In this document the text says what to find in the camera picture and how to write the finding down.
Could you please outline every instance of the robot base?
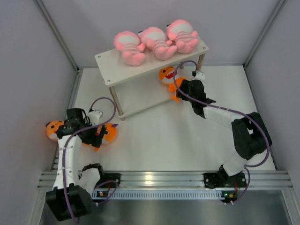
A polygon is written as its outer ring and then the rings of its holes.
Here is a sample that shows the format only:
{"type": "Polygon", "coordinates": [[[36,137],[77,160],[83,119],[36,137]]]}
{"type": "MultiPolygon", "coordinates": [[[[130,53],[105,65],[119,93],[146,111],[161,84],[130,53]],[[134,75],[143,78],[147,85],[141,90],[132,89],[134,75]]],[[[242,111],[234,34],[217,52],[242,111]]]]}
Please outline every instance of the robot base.
{"type": "Polygon", "coordinates": [[[228,176],[223,166],[220,167],[217,172],[207,172],[203,174],[204,185],[206,188],[234,188],[235,184],[239,188],[245,188],[246,178],[243,172],[240,172],[234,176],[228,176]]]}
{"type": "MultiPolygon", "coordinates": [[[[67,192],[75,217],[81,217],[92,213],[92,198],[85,189],[79,185],[74,186],[73,184],[70,184],[67,188],[67,192]]],[[[46,202],[58,221],[71,218],[63,189],[58,190],[56,187],[53,191],[47,192],[46,202]]]]}

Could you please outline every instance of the metal frame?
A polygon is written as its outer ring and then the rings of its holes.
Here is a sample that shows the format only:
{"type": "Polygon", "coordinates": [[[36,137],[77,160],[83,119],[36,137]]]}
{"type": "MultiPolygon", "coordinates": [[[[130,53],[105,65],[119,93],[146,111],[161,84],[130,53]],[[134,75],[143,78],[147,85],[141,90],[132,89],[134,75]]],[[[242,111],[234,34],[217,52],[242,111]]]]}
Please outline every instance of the metal frame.
{"type": "MultiPolygon", "coordinates": [[[[211,171],[107,171],[120,173],[122,190],[202,190],[211,191],[204,186],[203,174],[211,171]]],[[[43,172],[38,190],[51,190],[56,178],[56,171],[43,172]]],[[[216,191],[233,188],[215,188],[216,191]]],[[[293,185],[287,171],[251,171],[249,190],[292,190],[293,185]]]]}
{"type": "MultiPolygon", "coordinates": [[[[72,90],[69,97],[68,108],[72,107],[74,104],[74,100],[77,95],[77,90],[79,86],[79,81],[83,68],[79,68],[76,64],[72,54],[70,53],[65,41],[63,40],[61,34],[56,28],[51,16],[49,15],[45,5],[42,0],[33,0],[36,4],[37,8],[41,12],[41,15],[44,17],[47,22],[49,28],[53,32],[56,40],[61,46],[63,52],[68,58],[70,64],[73,69],[76,71],[75,80],[72,86],[72,90]]],[[[276,7],[271,13],[268,21],[266,22],[261,34],[257,38],[249,56],[247,57],[244,68],[246,69],[251,59],[255,55],[257,49],[260,44],[266,37],[270,27],[273,25],[275,19],[277,18],[279,12],[282,10],[285,5],[286,0],[279,0],[277,2],[276,7]]],[[[198,70],[201,69],[203,59],[198,61],[198,70]]],[[[110,89],[112,97],[116,97],[116,93],[114,88],[110,89]]],[[[123,111],[120,107],[120,103],[116,97],[114,99],[117,107],[119,115],[123,115],[123,111]]],[[[202,182],[202,174],[203,172],[120,172],[122,174],[121,187],[122,189],[127,190],[154,190],[154,189],[164,189],[164,190],[204,190],[208,191],[204,188],[202,182]]],[[[39,186],[37,189],[36,198],[34,200],[34,206],[32,213],[29,217],[27,224],[38,224],[42,215],[44,203],[45,203],[45,193],[46,190],[51,189],[52,184],[54,183],[54,179],[56,176],[56,172],[44,172],[41,175],[41,179],[39,182],[39,186]]],[[[283,194],[283,199],[285,201],[287,211],[291,218],[292,224],[297,225],[300,224],[300,206],[296,194],[293,190],[292,183],[286,171],[251,171],[251,184],[249,190],[281,190],[283,194]]]]}
{"type": "Polygon", "coordinates": [[[277,5],[273,9],[268,21],[266,22],[265,26],[263,27],[262,32],[259,34],[253,48],[250,51],[250,54],[248,55],[248,57],[247,57],[247,59],[244,63],[244,69],[245,70],[248,67],[249,63],[251,62],[253,56],[257,52],[257,49],[259,48],[259,46],[261,45],[261,43],[263,42],[263,40],[265,39],[265,37],[269,33],[271,26],[274,24],[275,19],[278,17],[279,13],[283,9],[286,2],[287,2],[287,0],[279,0],[277,2],[277,5]]]}
{"type": "Polygon", "coordinates": [[[42,0],[33,0],[36,4],[37,8],[41,12],[43,18],[46,20],[50,30],[53,32],[54,37],[56,38],[58,44],[61,46],[63,52],[65,53],[67,59],[71,63],[73,69],[75,71],[79,71],[79,67],[76,64],[71,52],[69,51],[64,39],[62,38],[61,34],[59,33],[58,29],[56,28],[53,19],[51,18],[50,14],[48,13],[48,10],[42,0]]]}

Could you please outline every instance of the white enclosure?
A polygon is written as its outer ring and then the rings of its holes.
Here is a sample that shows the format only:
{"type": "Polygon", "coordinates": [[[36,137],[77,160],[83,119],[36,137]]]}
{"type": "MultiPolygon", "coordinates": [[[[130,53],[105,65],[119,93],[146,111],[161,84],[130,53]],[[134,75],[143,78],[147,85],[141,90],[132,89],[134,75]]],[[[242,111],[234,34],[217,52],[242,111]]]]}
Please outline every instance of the white enclosure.
{"type": "MultiPolygon", "coordinates": [[[[299,11],[300,2],[292,0],[2,1],[0,224],[35,225],[41,217],[41,173],[57,168],[57,143],[47,138],[45,124],[63,120],[67,108],[87,111],[96,98],[111,97],[95,55],[113,49],[113,37],[120,31],[137,33],[149,26],[165,30],[178,18],[191,22],[209,47],[202,68],[207,96],[221,106],[261,114],[273,140],[272,155],[251,172],[288,172],[292,185],[283,185],[289,192],[282,196],[292,224],[300,224],[299,11]]],[[[191,70],[186,66],[181,72],[190,75],[191,70]]],[[[98,152],[82,147],[80,168],[100,162],[111,171],[215,171],[229,158],[234,152],[231,131],[201,120],[187,102],[168,101],[161,88],[149,89],[157,76],[153,71],[132,82],[116,82],[128,112],[150,105],[151,96],[162,95],[162,104],[125,121],[115,116],[118,139],[98,152]],[[134,91],[148,95],[132,95],[134,91]]],[[[104,118],[112,113],[108,103],[95,107],[104,118]]]]}

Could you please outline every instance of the white table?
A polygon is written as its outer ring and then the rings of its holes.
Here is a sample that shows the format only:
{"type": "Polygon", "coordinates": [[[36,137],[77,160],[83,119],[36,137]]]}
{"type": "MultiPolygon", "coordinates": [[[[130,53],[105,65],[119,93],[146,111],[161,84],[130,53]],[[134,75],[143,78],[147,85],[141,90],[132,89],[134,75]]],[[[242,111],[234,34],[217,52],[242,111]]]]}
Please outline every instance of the white table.
{"type": "MultiPolygon", "coordinates": [[[[245,113],[256,111],[242,66],[204,66],[202,71],[206,75],[203,84],[208,98],[245,113]]],[[[110,92],[99,69],[84,69],[75,107],[87,111],[96,98],[103,96],[110,97],[110,92]]],[[[94,108],[103,111],[103,121],[113,111],[107,100],[99,101],[94,108]]],[[[232,132],[195,115],[189,102],[169,101],[125,121],[115,116],[112,122],[119,124],[117,139],[101,146],[98,152],[82,146],[79,168],[101,163],[107,171],[215,171],[235,151],[232,132]]],[[[248,164],[258,163],[264,156],[265,152],[248,164]]],[[[265,164],[250,169],[275,170],[271,155],[265,164]]]]}
{"type": "Polygon", "coordinates": [[[160,81],[153,79],[153,76],[158,76],[161,68],[199,56],[199,70],[208,50],[208,46],[199,38],[198,46],[190,54],[177,52],[164,61],[156,59],[153,52],[146,49],[146,60],[137,67],[125,64],[116,49],[97,54],[95,58],[117,106],[119,117],[124,120],[125,117],[170,100],[160,81]]]}

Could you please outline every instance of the gray wall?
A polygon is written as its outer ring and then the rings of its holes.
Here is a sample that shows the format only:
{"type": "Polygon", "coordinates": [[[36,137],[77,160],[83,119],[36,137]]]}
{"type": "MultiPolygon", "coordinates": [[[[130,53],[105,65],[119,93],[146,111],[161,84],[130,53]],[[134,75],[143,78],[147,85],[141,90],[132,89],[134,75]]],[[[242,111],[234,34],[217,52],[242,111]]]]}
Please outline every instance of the gray wall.
{"type": "Polygon", "coordinates": [[[32,0],[0,3],[0,224],[25,224],[56,144],[74,71],[32,0]]]}
{"type": "Polygon", "coordinates": [[[273,140],[300,199],[300,1],[287,1],[247,73],[273,140]]]}
{"type": "Polygon", "coordinates": [[[210,48],[206,64],[242,64],[277,0],[44,0],[79,66],[113,47],[121,31],[190,21],[210,48]]]}

